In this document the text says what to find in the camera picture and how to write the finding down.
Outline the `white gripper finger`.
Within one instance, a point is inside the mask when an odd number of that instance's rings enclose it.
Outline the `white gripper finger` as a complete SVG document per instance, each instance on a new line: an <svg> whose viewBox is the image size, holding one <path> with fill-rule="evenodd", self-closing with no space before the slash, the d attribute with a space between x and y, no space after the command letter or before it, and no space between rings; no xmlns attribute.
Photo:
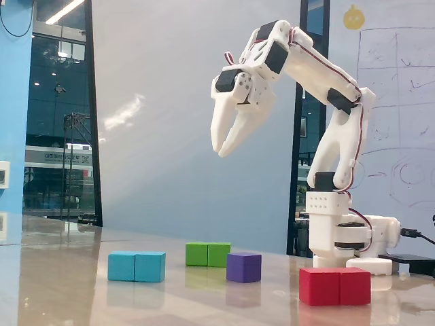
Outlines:
<svg viewBox="0 0 435 326"><path fill-rule="evenodd" d="M216 93L210 133L214 152L218 153L228 136L237 100L230 93Z"/></svg>
<svg viewBox="0 0 435 326"><path fill-rule="evenodd" d="M251 133L261 126L269 116L268 111L238 110L233 126L218 151L219 157L223 158L234 151Z"/></svg>

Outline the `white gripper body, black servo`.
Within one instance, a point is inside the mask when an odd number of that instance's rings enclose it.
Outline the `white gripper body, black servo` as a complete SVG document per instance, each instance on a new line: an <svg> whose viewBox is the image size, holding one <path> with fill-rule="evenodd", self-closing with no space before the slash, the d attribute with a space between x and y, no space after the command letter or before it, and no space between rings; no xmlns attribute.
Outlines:
<svg viewBox="0 0 435 326"><path fill-rule="evenodd" d="M211 97L215 108L228 113L238 105L250 105L262 110L275 103L275 94L268 80L247 65L224 67L211 86Z"/></svg>

